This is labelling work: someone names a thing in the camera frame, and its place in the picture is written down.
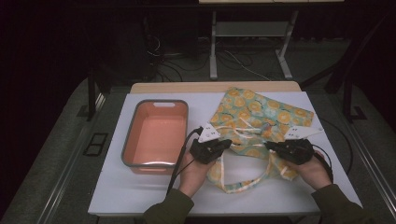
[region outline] patterned fabric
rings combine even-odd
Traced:
[[[281,176],[292,180],[297,173],[275,153],[270,153],[263,142],[283,142],[289,127],[309,127],[313,117],[311,111],[283,104],[250,90],[228,89],[210,123],[221,134],[220,140],[233,141],[231,150],[234,153],[268,161],[268,166],[255,179],[225,185],[224,156],[221,156],[207,173],[208,179],[226,193],[250,189],[266,178]]]

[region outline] metal stand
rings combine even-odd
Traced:
[[[288,44],[291,39],[291,34],[293,33],[294,24],[297,20],[297,16],[298,16],[298,11],[294,11],[293,14],[291,15],[289,25],[286,29],[283,47],[282,47],[282,49],[276,50],[276,57],[277,57],[277,60],[279,61],[279,65],[280,65],[280,68],[282,69],[285,79],[293,78],[293,76],[291,75],[288,63],[286,62],[286,59],[285,59],[285,53],[286,53],[286,48],[288,47]]]
[[[291,39],[298,11],[293,11],[289,21],[216,21],[216,11],[212,14],[212,36],[210,50],[210,79],[218,79],[216,62],[216,36],[284,36],[283,47],[276,50],[276,57],[286,79],[291,72],[285,59],[286,49]]]

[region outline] sleeve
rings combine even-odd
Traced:
[[[329,185],[312,194],[323,223],[375,223],[373,215],[351,202],[337,185]]]
[[[178,189],[171,189],[162,203],[152,205],[143,215],[148,224],[184,223],[187,214],[194,207],[191,198]]]

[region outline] black cable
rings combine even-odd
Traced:
[[[201,65],[201,66],[199,66],[199,67],[197,67],[197,68],[190,68],[190,69],[184,68],[184,67],[178,65],[177,63],[172,63],[172,62],[169,62],[169,61],[165,61],[164,63],[171,63],[172,65],[174,65],[174,66],[180,68],[181,70],[188,71],[188,72],[193,72],[193,71],[198,71],[198,70],[201,70],[202,68],[204,68],[205,65],[206,65],[206,63],[207,63],[207,61],[208,61],[208,59],[209,59],[209,55],[207,55],[207,57],[206,57],[205,62],[204,62],[203,65]]]
[[[341,131],[341,129],[339,129],[337,126],[335,126],[334,124],[332,124],[328,120],[322,119],[322,118],[319,118],[319,119],[325,121],[326,123],[328,123],[330,125],[332,125],[346,139],[346,143],[348,145],[349,155],[350,155],[349,156],[349,165],[348,165],[348,168],[346,169],[346,174],[349,175],[349,172],[352,169],[352,165],[353,165],[353,150],[352,150],[352,145],[350,144],[349,140],[347,139],[347,135],[344,134],[343,131]]]
[[[174,170],[173,170],[173,172],[172,172],[171,180],[169,181],[168,190],[166,191],[166,195],[168,195],[169,191],[171,190],[171,188],[172,188],[173,185],[175,184],[175,180],[176,180],[177,175],[178,175],[177,170],[178,170],[178,167],[179,167],[180,164],[181,164],[181,161],[182,161],[182,159],[183,159],[184,153],[186,152],[186,145],[187,145],[187,143],[189,142],[191,136],[192,136],[194,133],[201,134],[203,129],[204,129],[203,127],[199,127],[199,128],[197,128],[197,129],[192,130],[192,132],[190,132],[189,135],[187,136],[186,140],[184,140],[183,147],[181,147],[180,153],[178,154],[177,162],[176,162],[176,164],[175,164],[175,168],[174,168]]]
[[[178,173],[176,176],[180,175],[181,172],[184,171],[184,169],[186,169],[190,164],[192,164],[192,162],[195,161],[195,159],[193,159],[192,161],[190,161],[187,165],[185,165]]]
[[[221,62],[225,67],[235,70],[235,71],[244,70],[244,68],[241,66],[241,64],[238,63],[238,65],[239,65],[238,68],[233,68],[233,67],[227,65],[227,63],[225,63],[222,58],[224,58],[224,57],[221,56],[220,54],[216,53],[216,59],[219,60],[219,62]]]
[[[180,78],[180,82],[183,81],[183,77],[182,77],[181,74],[177,71],[176,68],[174,68],[174,67],[172,67],[172,66],[170,66],[170,65],[168,65],[168,64],[164,64],[164,63],[161,63],[160,65],[165,66],[165,67],[168,67],[168,68],[174,70],[174,71],[176,72],[176,74],[178,75],[178,77]]]
[[[313,145],[313,144],[312,144],[312,146],[313,146],[313,147],[317,147],[317,148],[320,149],[322,152],[324,152],[324,154],[326,154],[327,159],[329,159],[330,168],[332,169],[332,160],[330,159],[329,154],[327,154],[327,152],[326,152],[323,148],[318,147],[317,145]]]

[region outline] white table surface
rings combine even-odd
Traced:
[[[303,91],[258,93],[315,112],[308,96]],[[155,203],[160,203],[165,197],[170,175],[136,175],[121,161],[121,152],[134,115],[134,109],[140,101],[147,99],[186,101],[189,105],[189,133],[199,126],[204,126],[212,118],[223,95],[223,92],[128,94],[120,112],[120,118],[88,212],[97,216],[140,216],[146,209]],[[321,127],[316,115],[312,127]],[[361,205],[326,133],[313,135],[308,139],[312,144],[322,147],[329,154],[332,160],[334,183],[339,185],[350,201]],[[238,166],[241,174],[255,175],[262,171],[262,165],[257,161],[250,162],[249,167],[244,167],[244,164],[238,164]],[[319,210],[310,195],[312,192],[313,190],[299,176],[293,181],[284,179],[264,180],[254,189],[235,194],[226,194],[206,180],[192,198],[195,206],[192,208],[190,216],[317,214]]]

